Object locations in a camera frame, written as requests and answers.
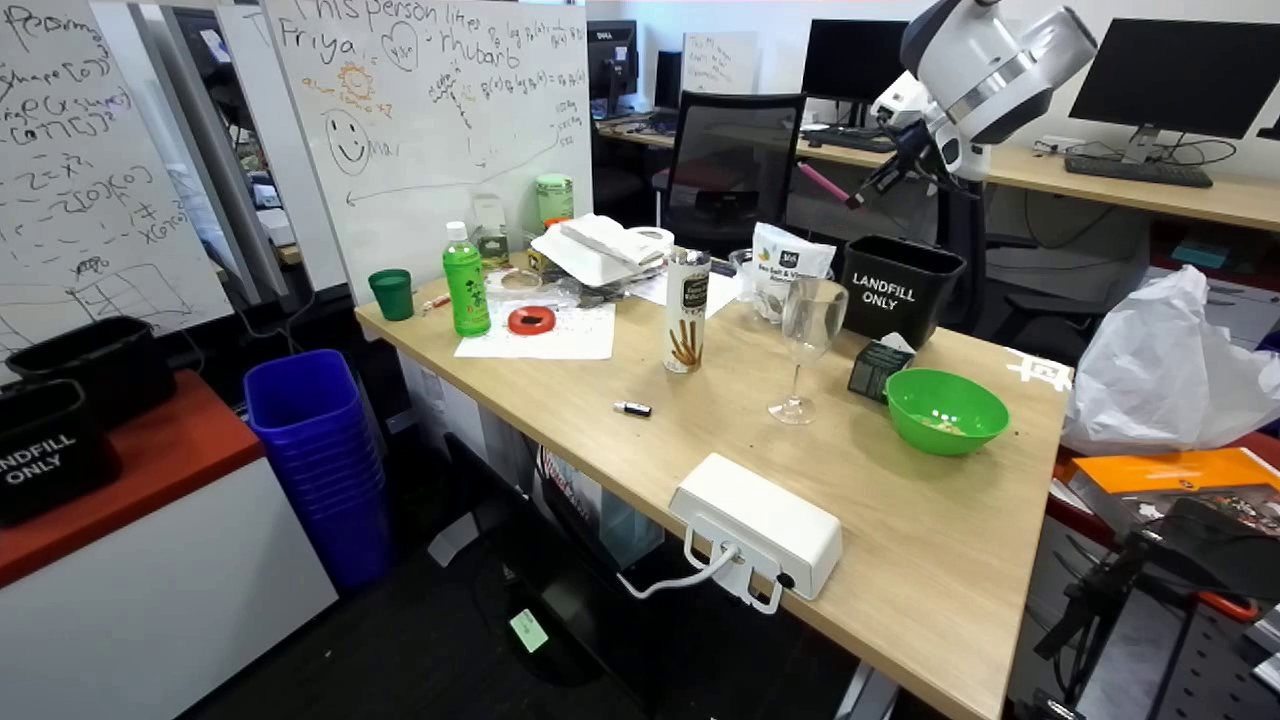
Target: white cable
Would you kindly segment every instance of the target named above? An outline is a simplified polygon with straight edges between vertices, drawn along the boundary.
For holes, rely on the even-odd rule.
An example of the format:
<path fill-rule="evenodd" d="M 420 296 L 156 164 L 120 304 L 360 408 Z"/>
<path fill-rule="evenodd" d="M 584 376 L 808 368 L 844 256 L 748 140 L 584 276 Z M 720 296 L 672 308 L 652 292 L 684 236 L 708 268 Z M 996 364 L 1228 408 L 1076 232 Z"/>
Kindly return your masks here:
<path fill-rule="evenodd" d="M 732 556 L 736 556 L 736 544 L 724 544 L 724 552 L 720 552 L 712 564 L 704 564 L 700 572 L 656 580 L 656 584 L 648 584 L 644 592 L 640 592 L 636 584 L 628 584 L 624 572 L 616 572 L 616 580 L 620 580 L 636 600 L 648 600 L 652 592 L 692 588 L 692 584 L 712 580 Z"/>

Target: wine glass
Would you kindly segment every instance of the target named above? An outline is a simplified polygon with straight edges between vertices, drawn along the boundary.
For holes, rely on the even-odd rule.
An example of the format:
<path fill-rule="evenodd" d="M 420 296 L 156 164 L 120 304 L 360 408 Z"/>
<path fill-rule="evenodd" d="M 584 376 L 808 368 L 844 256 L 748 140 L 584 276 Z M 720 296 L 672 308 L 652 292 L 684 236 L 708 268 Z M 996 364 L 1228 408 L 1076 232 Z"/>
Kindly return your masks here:
<path fill-rule="evenodd" d="M 844 328 L 848 292 L 816 276 L 796 276 L 784 300 L 780 332 L 792 344 L 792 388 L 784 400 L 768 404 L 768 416 L 780 424 L 800 424 L 808 400 L 800 396 L 804 364 L 824 356 Z"/>

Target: green cup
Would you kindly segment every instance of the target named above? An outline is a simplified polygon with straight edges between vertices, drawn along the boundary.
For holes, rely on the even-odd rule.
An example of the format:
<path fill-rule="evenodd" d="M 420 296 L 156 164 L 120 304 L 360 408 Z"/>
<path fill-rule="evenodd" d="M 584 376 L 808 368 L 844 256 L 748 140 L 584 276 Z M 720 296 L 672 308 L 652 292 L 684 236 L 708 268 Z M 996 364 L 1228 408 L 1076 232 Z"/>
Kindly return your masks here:
<path fill-rule="evenodd" d="M 376 308 L 384 320 L 408 320 L 412 316 L 412 276 L 408 268 L 380 268 L 368 276 L 368 288 L 376 296 Z"/>

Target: black chair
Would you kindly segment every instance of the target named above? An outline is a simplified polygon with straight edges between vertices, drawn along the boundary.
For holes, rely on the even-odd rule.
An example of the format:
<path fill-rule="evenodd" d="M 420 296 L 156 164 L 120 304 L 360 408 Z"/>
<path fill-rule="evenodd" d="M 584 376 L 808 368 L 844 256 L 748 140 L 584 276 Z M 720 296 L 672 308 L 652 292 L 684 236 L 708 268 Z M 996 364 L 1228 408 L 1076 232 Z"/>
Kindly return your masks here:
<path fill-rule="evenodd" d="M 732 252 L 756 220 L 784 220 L 804 96 L 684 92 L 672 168 L 656 180 L 660 224 L 684 248 Z"/>

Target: white power strip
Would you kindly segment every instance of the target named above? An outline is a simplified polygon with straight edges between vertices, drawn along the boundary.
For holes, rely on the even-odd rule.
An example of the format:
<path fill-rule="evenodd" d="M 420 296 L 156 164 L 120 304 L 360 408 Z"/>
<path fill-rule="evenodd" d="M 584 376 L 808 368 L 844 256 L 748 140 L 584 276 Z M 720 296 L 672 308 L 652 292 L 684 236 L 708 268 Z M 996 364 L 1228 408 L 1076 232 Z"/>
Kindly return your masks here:
<path fill-rule="evenodd" d="M 784 588 L 816 600 L 844 552 L 836 516 L 716 452 L 680 480 L 672 516 L 684 520 L 692 564 L 736 548 L 712 580 L 760 612 L 776 612 Z M 692 556 L 696 536 L 708 540 L 708 560 Z M 768 600 L 752 596 L 752 580 L 772 584 Z"/>

